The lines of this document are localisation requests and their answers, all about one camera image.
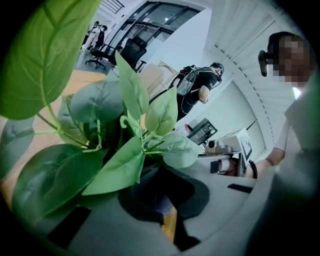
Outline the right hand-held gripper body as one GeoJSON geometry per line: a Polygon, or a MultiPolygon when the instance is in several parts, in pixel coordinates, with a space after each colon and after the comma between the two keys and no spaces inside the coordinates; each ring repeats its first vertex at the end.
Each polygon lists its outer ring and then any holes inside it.
{"type": "Polygon", "coordinates": [[[204,149],[207,155],[236,155],[239,165],[237,176],[244,177],[253,152],[248,132],[245,128],[208,142],[204,149]]]}

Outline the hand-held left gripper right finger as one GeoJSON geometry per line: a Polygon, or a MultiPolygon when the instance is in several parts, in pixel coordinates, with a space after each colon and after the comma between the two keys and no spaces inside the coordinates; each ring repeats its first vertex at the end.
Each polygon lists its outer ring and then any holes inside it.
{"type": "Polygon", "coordinates": [[[201,242],[226,224],[248,198],[248,192],[229,186],[235,184],[252,189],[256,184],[253,178],[213,174],[207,170],[196,170],[194,167],[186,168],[184,173],[203,182],[209,189],[209,201],[202,212],[184,221],[187,234],[201,242]]]}

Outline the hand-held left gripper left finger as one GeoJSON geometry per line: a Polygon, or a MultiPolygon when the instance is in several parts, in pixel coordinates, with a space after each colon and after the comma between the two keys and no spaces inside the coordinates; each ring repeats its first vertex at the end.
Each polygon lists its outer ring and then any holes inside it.
{"type": "Polygon", "coordinates": [[[68,246],[74,255],[175,256],[180,252],[159,223],[135,219],[117,196],[79,196],[47,216],[46,231],[52,231],[77,206],[90,213],[68,246]]]}

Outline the person's right hand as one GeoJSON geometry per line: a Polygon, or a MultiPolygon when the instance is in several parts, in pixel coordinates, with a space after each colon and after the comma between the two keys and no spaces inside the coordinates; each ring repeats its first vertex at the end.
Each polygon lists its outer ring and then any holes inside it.
{"type": "Polygon", "coordinates": [[[237,176],[238,173],[237,158],[222,159],[219,161],[218,173],[227,176],[237,176]]]}

